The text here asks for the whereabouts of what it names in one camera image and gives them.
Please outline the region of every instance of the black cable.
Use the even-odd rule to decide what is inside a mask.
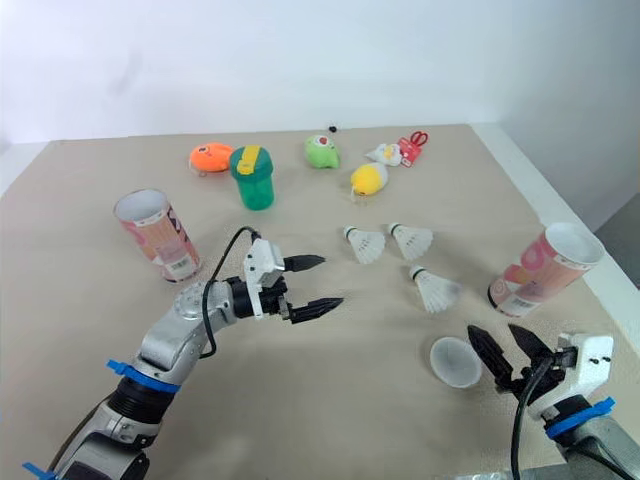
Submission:
[[[93,407],[89,413],[87,413],[85,415],[85,417],[80,421],[80,423],[76,426],[76,428],[73,429],[73,432],[71,432],[69,434],[69,436],[66,438],[64,443],[60,446],[60,448],[56,452],[56,455],[53,457],[53,460],[51,460],[51,463],[49,464],[49,468],[47,469],[47,471],[49,471],[49,472],[55,471],[56,467],[58,466],[58,462],[62,458],[62,455],[67,450],[67,448],[69,448],[69,445],[71,445],[71,442],[73,441],[73,439],[76,438],[76,435],[78,435],[78,433],[80,433],[80,430],[82,430],[84,428],[84,426],[87,424],[87,422],[89,420],[91,420],[91,418],[93,417],[94,413],[96,413],[96,410],[98,410],[98,407],[103,402],[109,400],[109,398],[111,398],[111,395],[113,395],[113,393],[110,393],[109,395],[104,397],[102,400],[100,400],[98,402],[98,404],[95,407]]]
[[[610,460],[607,460],[606,458],[604,458],[602,455],[598,455],[595,452],[592,452],[591,450],[587,450],[586,448],[582,448],[580,445],[586,441],[588,439],[583,440],[582,442],[569,447],[567,449],[567,453],[569,455],[573,455],[573,454],[578,454],[578,455],[582,455],[584,457],[588,457],[591,460],[594,460],[596,462],[598,462],[600,465],[603,465],[605,467],[607,467],[609,470],[611,470],[613,473],[615,473],[616,475],[618,475],[620,478],[624,479],[624,480],[637,480],[636,477],[631,476],[630,474],[628,474],[627,472],[625,472],[624,470],[622,470],[622,468],[620,468],[619,465],[616,465],[615,463],[611,462]]]
[[[520,480],[520,467],[518,465],[518,450],[520,449],[520,431],[522,430],[522,416],[531,394],[542,380],[542,377],[547,373],[549,368],[553,365],[553,357],[545,358],[540,365],[536,367],[533,374],[529,378],[529,381],[520,394],[518,400],[518,408],[516,409],[516,416],[513,419],[513,432],[511,433],[511,474],[513,480]]]
[[[209,280],[207,280],[207,283],[204,286],[204,291],[202,292],[202,320],[204,322],[204,329],[207,331],[207,338],[209,340],[209,344],[211,345],[211,350],[209,350],[208,352],[205,352],[203,354],[200,355],[200,358],[207,358],[212,356],[214,353],[216,353],[217,347],[216,347],[216,341],[213,338],[213,330],[211,328],[211,321],[209,320],[209,308],[208,308],[208,300],[209,300],[209,290],[211,289],[211,286],[216,282],[216,277],[218,276],[218,273],[220,273],[220,269],[222,268],[222,265],[224,264],[225,260],[227,259],[227,256],[229,255],[229,252],[231,251],[231,248],[233,248],[233,245],[236,243],[236,240],[238,240],[238,237],[240,237],[240,235],[242,234],[242,232],[251,232],[251,241],[253,242],[256,238],[260,238],[260,233],[258,233],[257,230],[245,225],[244,227],[241,227],[231,238],[231,240],[229,241],[229,244],[227,245],[227,248],[225,248],[224,253],[222,254],[222,257],[220,257],[220,261],[218,262],[218,265],[216,265],[215,270],[213,271],[213,274],[211,275],[211,278],[209,278]]]

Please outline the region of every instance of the white wall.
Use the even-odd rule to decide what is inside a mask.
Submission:
[[[637,190],[636,0],[3,0],[2,18],[11,143],[500,121],[592,228]]]

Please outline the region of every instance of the pink paper cup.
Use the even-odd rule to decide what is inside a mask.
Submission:
[[[605,254],[586,228],[554,223],[490,286],[489,301],[509,317],[524,317],[595,267]]]
[[[113,213],[165,280],[180,282],[200,269],[200,257],[167,196],[137,190],[116,203]]]

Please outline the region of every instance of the paper cup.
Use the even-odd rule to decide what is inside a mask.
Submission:
[[[482,361],[473,347],[454,337],[437,340],[431,347],[429,361],[433,373],[454,388],[475,385],[482,376]]]
[[[586,228],[554,223],[491,284],[489,301],[509,317],[524,317],[595,267],[604,253]]]
[[[118,200],[113,213],[165,280],[180,282],[199,270],[200,257],[161,191],[132,192]]]

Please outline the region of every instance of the green frog toy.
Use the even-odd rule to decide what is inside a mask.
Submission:
[[[305,142],[307,160],[314,168],[338,168],[340,154],[333,141],[325,135],[313,135]]]

